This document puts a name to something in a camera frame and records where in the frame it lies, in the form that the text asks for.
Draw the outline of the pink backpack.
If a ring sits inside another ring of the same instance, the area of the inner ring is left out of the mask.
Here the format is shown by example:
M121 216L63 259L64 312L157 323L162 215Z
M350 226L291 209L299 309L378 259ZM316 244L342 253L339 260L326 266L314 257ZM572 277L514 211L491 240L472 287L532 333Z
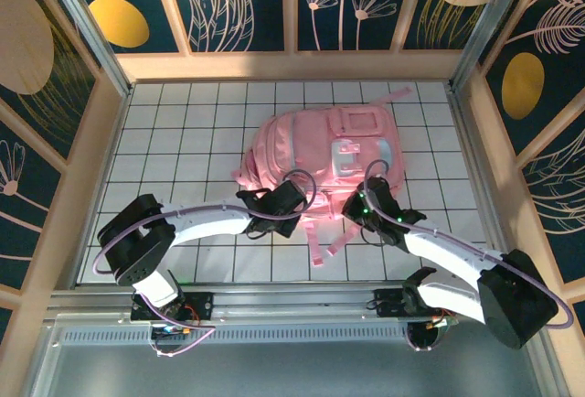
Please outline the pink backpack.
M388 104L410 94L409 87L368 104L330 106L272 116L258 129L245 152L234 180L247 190L275 189L291 170L302 169L313 177L296 175L311 207L300 223L305 231L312 263L324 259L317 228L339 220L346 200L361 184L372 161L372 173L381 174L397 196L405 180L399 133Z

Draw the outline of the grey perforated metal cover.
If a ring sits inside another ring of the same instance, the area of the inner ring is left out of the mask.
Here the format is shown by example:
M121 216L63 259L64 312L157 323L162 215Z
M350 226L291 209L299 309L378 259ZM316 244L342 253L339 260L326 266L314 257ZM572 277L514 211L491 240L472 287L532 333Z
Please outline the grey perforated metal cover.
M518 351L462 323L430 351L397 325L225 326L157 355L147 326L60 320L19 397L578 397L541 339Z

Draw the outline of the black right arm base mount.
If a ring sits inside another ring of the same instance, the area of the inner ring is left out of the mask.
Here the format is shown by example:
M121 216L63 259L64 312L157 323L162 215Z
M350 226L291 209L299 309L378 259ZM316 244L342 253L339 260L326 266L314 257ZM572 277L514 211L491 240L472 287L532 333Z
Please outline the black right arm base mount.
M456 317L451 311L424 305L415 293L401 288L374 290L366 309L374 311L378 317L405 322L439 322L446 317Z

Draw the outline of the aluminium front rail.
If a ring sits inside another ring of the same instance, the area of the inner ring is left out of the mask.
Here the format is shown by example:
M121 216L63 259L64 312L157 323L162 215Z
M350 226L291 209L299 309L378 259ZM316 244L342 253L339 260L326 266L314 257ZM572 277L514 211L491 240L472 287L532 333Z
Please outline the aluminium front rail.
M325 321L357 322L378 317L366 309L373 291L401 288L401 282L307 282L276 284L192 284L186 292L213 294L213 311L205 325L280 324ZM132 296L129 288L113 284L89 285L57 291L44 316L47 323L58 319L108 317L131 322Z

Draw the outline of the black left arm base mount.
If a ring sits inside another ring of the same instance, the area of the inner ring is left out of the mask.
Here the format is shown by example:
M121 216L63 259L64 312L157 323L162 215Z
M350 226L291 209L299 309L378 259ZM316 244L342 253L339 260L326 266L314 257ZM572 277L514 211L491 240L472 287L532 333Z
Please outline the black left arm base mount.
M213 311L213 294L210 292L186 292L184 304L173 310L163 311L163 314L177 321L197 323L200 320L209 320ZM166 335L185 335L184 330L168 321L163 320L144 302L139 294L133 294L133 304L130 312L130 321L152 326L152 338Z

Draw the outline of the aluminium corner post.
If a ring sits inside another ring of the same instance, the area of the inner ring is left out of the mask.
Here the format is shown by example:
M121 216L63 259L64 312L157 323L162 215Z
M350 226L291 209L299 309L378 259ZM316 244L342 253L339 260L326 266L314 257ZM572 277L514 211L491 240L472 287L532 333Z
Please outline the aluminium corner post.
M79 26L80 33L87 40L87 47L91 53L96 56L102 69L109 80L113 83L115 89L122 97L127 97L132 91L132 83L125 75L122 66L118 62L111 45L104 35L91 14L88 4L85 0L62 0Z
M513 0L489 0L463 48L459 63L449 79L450 94L457 94L469 79L481 53L502 22Z

